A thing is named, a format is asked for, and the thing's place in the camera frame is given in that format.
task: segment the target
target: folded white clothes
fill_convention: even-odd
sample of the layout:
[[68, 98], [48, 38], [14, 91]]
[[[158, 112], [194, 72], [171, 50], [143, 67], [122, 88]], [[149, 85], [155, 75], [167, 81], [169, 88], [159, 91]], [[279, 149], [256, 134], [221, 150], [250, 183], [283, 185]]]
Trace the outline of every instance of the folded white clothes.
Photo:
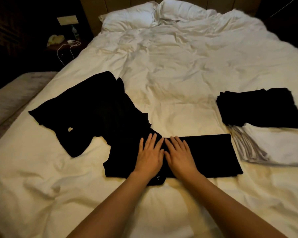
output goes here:
[[242, 160], [298, 166], [298, 129], [259, 128], [248, 123], [228, 128]]

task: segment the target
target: white cable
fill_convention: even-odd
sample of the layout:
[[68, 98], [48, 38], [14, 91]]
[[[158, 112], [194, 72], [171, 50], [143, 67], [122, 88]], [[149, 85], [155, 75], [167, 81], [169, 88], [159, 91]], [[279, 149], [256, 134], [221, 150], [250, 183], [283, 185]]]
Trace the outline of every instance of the white cable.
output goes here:
[[[294, 1], [294, 0], [292, 0], [290, 3], [292, 3], [293, 1]], [[286, 6], [288, 6], [290, 3], [288, 3]], [[286, 6], [284, 6], [282, 9], [284, 9]], [[280, 12], [282, 9], [280, 9], [278, 12]], [[270, 18], [271, 18], [272, 16], [274, 16], [275, 14], [277, 14], [278, 12], [274, 13], [273, 15], [271, 15]]]
[[73, 53], [72, 53], [72, 51], [71, 51], [71, 48], [72, 47], [75, 47], [75, 46], [79, 46], [80, 44], [81, 44], [81, 42], [79, 42], [79, 41], [73, 41], [72, 43], [74, 43], [75, 42], [75, 44], [74, 45], [71, 45], [70, 43], [65, 43], [65, 44], [63, 44], [62, 46], [60, 46], [59, 48], [58, 48], [58, 50], [56, 51], [56, 55], [57, 55], [57, 57], [58, 57], [58, 59], [61, 61], [61, 63], [65, 66], [65, 64], [62, 62], [62, 60], [60, 59], [60, 57], [58, 56], [58, 51], [64, 46], [64, 45], [70, 45], [70, 52], [71, 52], [71, 54], [72, 54], [72, 56], [73, 56], [73, 60], [74, 60], [74, 55], [73, 55]]

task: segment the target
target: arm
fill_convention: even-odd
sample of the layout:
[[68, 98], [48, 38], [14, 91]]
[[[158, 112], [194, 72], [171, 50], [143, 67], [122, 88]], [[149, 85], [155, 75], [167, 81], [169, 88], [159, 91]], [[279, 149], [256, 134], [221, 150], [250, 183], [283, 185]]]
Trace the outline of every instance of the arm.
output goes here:
[[208, 210], [226, 237], [285, 238], [282, 233], [212, 184], [196, 168], [190, 148], [177, 136], [165, 139], [169, 167], [191, 194]]
[[157, 135], [149, 135], [145, 147], [141, 138], [135, 170], [110, 196], [98, 205], [67, 238], [120, 237], [148, 182], [161, 169], [163, 138], [154, 146]]

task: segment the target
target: folded clothing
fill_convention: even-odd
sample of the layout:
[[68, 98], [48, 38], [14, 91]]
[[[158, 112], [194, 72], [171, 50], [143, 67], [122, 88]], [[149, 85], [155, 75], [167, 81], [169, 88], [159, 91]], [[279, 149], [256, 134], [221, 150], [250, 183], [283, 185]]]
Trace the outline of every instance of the folded clothing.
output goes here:
[[298, 128], [298, 108], [287, 88], [221, 92], [216, 103], [226, 125]]
[[[84, 80], [29, 113], [56, 133], [72, 157], [81, 155], [94, 136], [103, 136], [111, 146], [104, 163], [108, 177], [127, 178], [135, 168], [141, 137], [146, 141], [150, 133], [157, 133], [150, 128], [148, 114], [140, 112], [124, 92], [123, 81], [109, 71]], [[230, 134], [185, 138], [198, 169], [207, 177], [242, 174]], [[163, 184], [166, 177], [174, 175], [164, 159], [163, 167], [148, 185]]]
[[230, 126], [242, 160], [298, 166], [298, 129], [259, 128], [250, 124]]

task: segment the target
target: person's left hand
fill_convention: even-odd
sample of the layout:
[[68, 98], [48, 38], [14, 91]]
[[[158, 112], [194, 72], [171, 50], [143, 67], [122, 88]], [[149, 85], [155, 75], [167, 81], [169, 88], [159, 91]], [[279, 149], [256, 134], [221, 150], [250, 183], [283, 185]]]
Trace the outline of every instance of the person's left hand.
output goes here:
[[149, 134], [145, 147], [143, 147], [144, 139], [140, 139], [139, 152], [134, 172], [147, 179], [152, 179], [162, 167], [164, 150], [160, 150], [163, 143], [161, 138], [156, 146], [154, 146], [157, 134]]

